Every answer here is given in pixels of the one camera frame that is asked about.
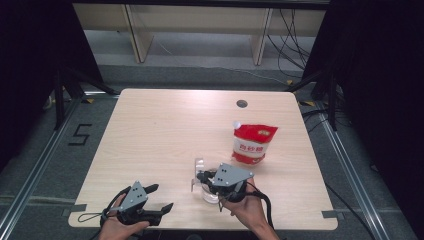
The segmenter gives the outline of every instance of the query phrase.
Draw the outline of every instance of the person's right hand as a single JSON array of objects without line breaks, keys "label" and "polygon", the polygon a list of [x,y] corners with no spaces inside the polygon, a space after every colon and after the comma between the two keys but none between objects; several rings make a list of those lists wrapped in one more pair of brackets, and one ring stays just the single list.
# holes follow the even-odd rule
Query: person's right hand
[{"label": "person's right hand", "polygon": [[[253,192],[255,182],[253,178],[247,180],[246,192]],[[236,216],[238,220],[250,229],[259,239],[279,239],[274,229],[268,224],[261,199],[255,196],[246,196],[242,201],[233,203],[225,199],[220,199],[222,205],[231,211],[231,216]]]}]

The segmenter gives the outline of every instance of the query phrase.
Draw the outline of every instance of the light wood surface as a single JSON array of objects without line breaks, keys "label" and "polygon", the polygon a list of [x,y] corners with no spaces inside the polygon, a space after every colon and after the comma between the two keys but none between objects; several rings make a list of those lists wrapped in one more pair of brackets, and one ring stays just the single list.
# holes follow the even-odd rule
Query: light wood surface
[{"label": "light wood surface", "polygon": [[[236,105],[248,103],[246,108]],[[248,166],[231,160],[233,121],[279,127],[265,159]],[[98,218],[78,222],[82,213],[101,212],[122,189],[140,180],[159,184],[145,209],[173,202],[161,229],[246,229],[226,209],[191,192],[194,159],[217,167],[225,162],[255,173],[258,188],[271,199],[275,229],[333,230],[333,210],[296,99],[291,93],[211,90],[126,89],[115,106],[69,224],[98,227]]]}]

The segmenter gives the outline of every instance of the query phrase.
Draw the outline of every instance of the floor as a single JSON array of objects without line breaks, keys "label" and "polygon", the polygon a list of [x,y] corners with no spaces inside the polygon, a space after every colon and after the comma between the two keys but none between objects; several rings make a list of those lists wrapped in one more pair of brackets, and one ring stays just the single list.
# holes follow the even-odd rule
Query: floor
[{"label": "floor", "polygon": [[[125,71],[134,72],[152,68],[161,69],[163,73],[158,74],[168,73],[167,69],[171,68],[190,68],[193,72],[220,71],[224,74],[233,74],[231,76],[237,74],[238,78],[252,77],[257,81],[280,85],[286,85],[287,80],[299,81],[302,73],[303,62],[300,55],[290,49],[285,50],[287,55],[300,67],[287,59],[278,58],[278,52],[269,40],[264,49],[261,65],[255,66],[251,57],[249,36],[157,33],[148,57],[142,64],[135,63],[127,33],[86,31],[86,36],[102,73],[110,73],[105,77],[105,81],[112,82],[117,87],[130,85],[128,82],[119,84],[113,82],[116,80],[113,79],[114,76],[120,76],[114,75],[116,74],[114,69],[123,67],[125,67]],[[282,46],[284,38],[272,36],[271,39],[277,46]],[[305,52],[310,52],[314,38],[304,37],[297,40],[298,45]],[[292,41],[289,46],[293,49],[296,48]],[[304,113],[319,107],[319,104],[308,105],[310,101],[308,93],[311,87],[313,86],[307,86],[297,93],[301,111]],[[87,91],[91,92],[92,90],[95,91],[95,89],[87,87]],[[36,239],[88,239],[95,233],[94,229],[76,230],[66,226],[65,210],[75,201],[75,196],[77,196],[79,186],[83,181],[83,178],[75,178],[75,172],[81,172],[85,176],[84,171],[87,171],[90,165],[90,161],[77,161],[77,159],[92,158],[98,142],[87,144],[84,150],[72,153],[67,150],[62,153],[62,149],[67,147],[67,142],[62,140],[55,145],[51,136],[63,134],[62,139],[72,139],[74,132],[70,129],[73,125],[84,121],[94,121],[99,127],[90,137],[101,139],[108,119],[93,119],[93,116],[96,113],[110,114],[116,99],[99,99],[98,102],[98,108],[95,110],[89,109],[89,104],[79,104],[78,108],[74,110],[75,116],[78,116],[77,119],[71,119],[69,129],[65,129],[63,133],[57,133],[51,129],[51,126],[54,125],[54,111],[47,110],[46,114],[40,118],[38,127],[34,129],[33,137],[28,140],[28,147],[18,159],[13,159],[1,173],[1,215],[9,213],[11,206],[16,205],[15,196],[26,192],[28,194],[26,197],[29,199],[28,202],[22,202],[21,205],[15,206],[13,210],[20,217],[10,223],[11,232],[3,235],[2,239],[26,239],[29,237]],[[72,102],[69,103],[69,109],[72,110]],[[326,117],[322,115],[305,118],[305,125],[309,131],[323,178],[326,183],[329,183],[329,195],[339,218],[339,227],[332,232],[285,231],[279,233],[280,236],[287,239],[416,239],[378,172],[370,168],[371,162],[354,130],[349,126],[348,118],[342,111],[338,111],[337,116],[339,128],[336,135],[331,133],[330,127],[325,121]],[[335,146],[340,146],[337,144],[342,144],[341,150],[340,148],[337,150]],[[44,146],[49,145],[55,146],[54,153],[52,153],[55,154],[55,157],[51,159],[49,153],[43,151]],[[39,164],[43,156],[47,156],[46,158],[49,159],[45,166]],[[348,175],[352,173],[358,176],[359,182],[350,180]],[[39,177],[33,181],[34,178],[30,179],[31,177],[28,176]],[[364,193],[365,201],[358,198],[358,194]],[[369,204],[371,204],[371,208],[375,208],[375,212],[367,210]],[[369,213],[376,213],[377,221],[382,220],[382,223],[377,222],[377,227],[369,225],[364,227],[361,221],[365,225],[373,223],[373,219],[367,217]],[[374,233],[374,238],[367,232],[367,229],[371,229],[369,231]],[[155,236],[155,239],[179,239],[176,235],[166,236],[166,233],[161,237]]]}]

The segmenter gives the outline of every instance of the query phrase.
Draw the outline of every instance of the table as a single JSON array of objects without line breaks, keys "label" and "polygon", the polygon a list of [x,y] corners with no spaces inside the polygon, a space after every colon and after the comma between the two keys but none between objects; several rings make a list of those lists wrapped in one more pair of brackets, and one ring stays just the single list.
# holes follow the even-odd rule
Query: table
[{"label": "table", "polygon": [[[245,100],[247,107],[236,102]],[[279,127],[265,159],[256,166],[230,160],[233,121]],[[250,169],[272,203],[275,229],[333,230],[322,175],[292,93],[222,90],[125,89],[119,97],[73,212],[73,227],[98,227],[98,218],[80,223],[82,213],[101,212],[122,189],[140,180],[159,184],[145,209],[173,202],[160,229],[246,229],[226,209],[191,192],[195,158],[212,166],[225,162]]]}]

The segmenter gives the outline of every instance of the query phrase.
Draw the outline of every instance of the red and white bag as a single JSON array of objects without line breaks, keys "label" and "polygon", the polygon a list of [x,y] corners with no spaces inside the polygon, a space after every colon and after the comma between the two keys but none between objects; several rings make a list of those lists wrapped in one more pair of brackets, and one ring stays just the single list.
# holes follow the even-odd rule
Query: red and white bag
[{"label": "red and white bag", "polygon": [[233,159],[251,165],[262,161],[277,129],[267,125],[235,122]]}]

